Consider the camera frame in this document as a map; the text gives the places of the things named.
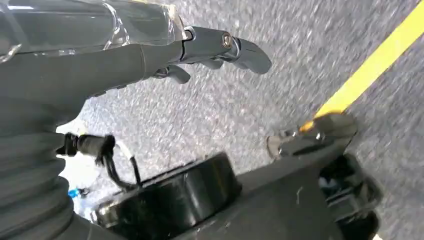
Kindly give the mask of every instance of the robotic hand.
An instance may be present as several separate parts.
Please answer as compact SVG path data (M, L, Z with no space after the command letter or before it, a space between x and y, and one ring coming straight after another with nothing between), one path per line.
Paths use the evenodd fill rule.
M271 61L226 31L183 27L171 6L124 0L0 0L0 239L122 239L73 213L56 133L86 99L150 77L186 83L177 65Z

